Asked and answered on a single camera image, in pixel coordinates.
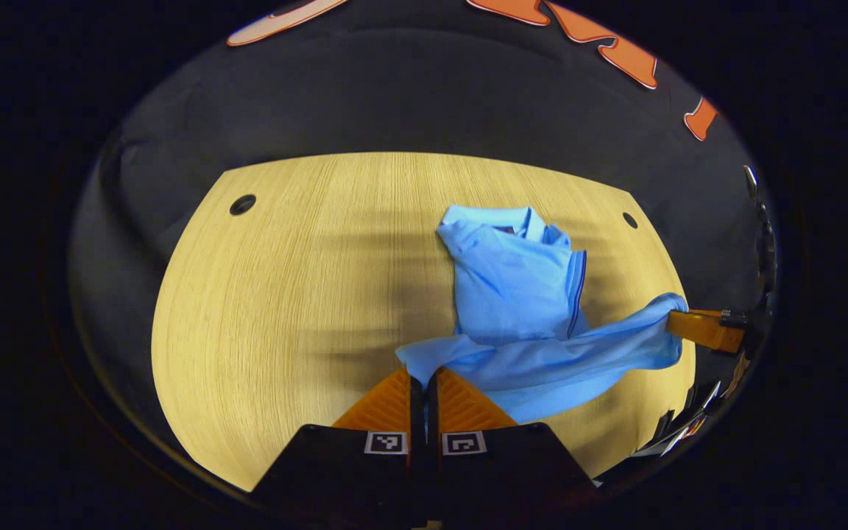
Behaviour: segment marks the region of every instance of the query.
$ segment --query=wood grain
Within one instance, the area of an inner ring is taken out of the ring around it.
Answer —
[[[240,196],[256,195],[242,215]],[[210,472],[252,490],[303,423],[330,425],[400,366],[394,351],[453,332],[453,266],[435,234],[451,204],[531,205],[588,251],[592,326],[615,322],[679,276],[625,191],[531,166],[411,153],[292,158],[225,172],[179,239],[152,325],[152,372],[169,425]],[[632,228],[623,212],[636,220]],[[549,418],[590,476],[680,412],[694,346],[633,370]]]

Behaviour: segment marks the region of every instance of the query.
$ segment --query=light wood tabletop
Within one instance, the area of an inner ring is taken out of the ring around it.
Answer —
[[[255,195],[246,212],[229,209]],[[626,191],[536,167],[418,153],[292,158],[225,172],[179,239],[152,323],[162,409],[192,459],[252,490],[304,423],[330,425],[392,370],[397,346],[453,333],[453,263],[435,233],[452,204],[533,207],[588,251],[582,308],[616,322],[683,294]],[[627,224],[623,214],[638,225]],[[632,370],[546,419],[589,476],[681,412],[696,352]]]

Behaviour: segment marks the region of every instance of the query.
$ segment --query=orange shape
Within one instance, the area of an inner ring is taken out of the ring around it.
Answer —
[[[481,10],[524,21],[526,24],[548,26],[549,23],[548,17],[539,11],[542,0],[467,0],[467,3],[480,7]]]
[[[411,432],[411,376],[401,368],[358,400],[332,425],[357,431]]]
[[[692,340],[714,350],[737,353],[744,338],[744,329],[728,328],[719,323],[720,317],[702,313],[670,311],[666,319],[666,331],[683,339]]]
[[[693,315],[706,315],[710,317],[715,317],[716,319],[721,318],[721,311],[710,311],[707,309],[690,309],[689,312],[693,313]]]
[[[568,39],[576,43],[589,43],[592,40],[613,39],[610,45],[602,44],[598,51],[608,63],[615,65],[625,74],[633,77],[641,85],[650,88],[657,87],[656,70],[657,58],[646,53],[643,48],[630,43],[629,40],[617,35],[615,31],[600,26],[600,24],[582,17],[572,10],[566,10],[558,4],[546,2],[555,18],[561,24]]]
[[[706,141],[707,132],[709,132],[709,125],[713,123],[713,120],[717,115],[718,111],[716,108],[703,97],[700,98],[699,104],[696,106],[696,110],[687,112],[682,117],[682,121],[686,124],[686,127],[689,128],[689,132],[693,133],[694,137],[696,137],[696,140]]]
[[[437,430],[441,433],[483,431],[518,425],[509,415],[447,368],[437,370]]]
[[[297,7],[280,16],[266,15],[260,20],[253,21],[248,26],[240,28],[228,37],[229,46],[243,46],[244,44],[256,43],[257,40],[268,38],[270,35],[280,33],[285,29],[299,26],[312,18],[332,10],[347,0],[313,0],[305,6]]]

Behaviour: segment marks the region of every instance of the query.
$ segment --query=dark gray fabric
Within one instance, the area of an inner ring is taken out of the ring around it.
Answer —
[[[223,171],[280,158],[453,153],[614,185],[660,233],[690,306],[753,305],[741,166],[754,161],[739,138],[719,116],[697,141],[682,117],[699,94],[671,68],[660,61],[647,90],[552,20],[349,2],[260,43],[216,43],[147,95],[121,125],[119,171],[85,189],[70,255],[75,308],[128,405],[168,431],[150,363],[165,262]]]

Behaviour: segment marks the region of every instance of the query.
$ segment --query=black background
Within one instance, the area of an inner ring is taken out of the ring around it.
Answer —
[[[785,205],[804,241],[790,347],[703,443],[598,524],[848,526],[848,3],[565,4],[717,94],[761,165],[792,183]],[[0,3],[0,527],[223,523],[88,411],[54,355],[37,263],[48,201],[77,194],[122,115],[270,10]]]

